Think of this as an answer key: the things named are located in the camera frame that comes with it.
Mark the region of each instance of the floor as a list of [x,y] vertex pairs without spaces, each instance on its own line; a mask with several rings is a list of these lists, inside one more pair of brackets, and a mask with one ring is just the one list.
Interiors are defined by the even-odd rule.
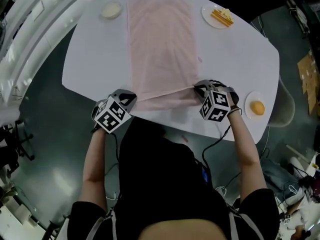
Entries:
[[[308,115],[307,97],[302,94],[297,68],[297,62],[309,50],[308,41],[302,39],[298,25],[285,6],[263,14],[262,20],[266,36],[279,51],[280,75],[296,104],[296,113],[289,126],[270,128],[267,143],[269,158],[285,163],[292,155],[285,144],[311,158],[317,120],[314,113]],[[254,21],[254,24],[258,28],[259,23]],[[64,60],[72,34],[73,30],[44,62],[20,107],[25,128],[34,135],[26,148],[35,155],[35,160],[20,160],[14,182],[20,188],[21,200],[45,227],[49,221],[60,222],[79,196],[85,155],[91,139],[90,131],[94,125],[91,111],[95,103],[62,85]],[[201,159],[202,150],[215,141],[174,128],[166,127],[165,130],[170,140],[188,145],[198,159]],[[116,133],[119,142],[125,131],[126,127],[121,127]],[[266,144],[267,135],[268,129],[257,144],[260,153]],[[115,140],[112,136],[107,138],[105,154],[107,171],[116,163]],[[233,142],[223,140],[209,149],[205,157],[215,187],[226,185],[239,172]],[[107,175],[109,197],[113,197],[114,191],[118,189],[117,172],[115,166]],[[226,197],[230,201],[238,195],[238,180],[233,180],[228,187]]]

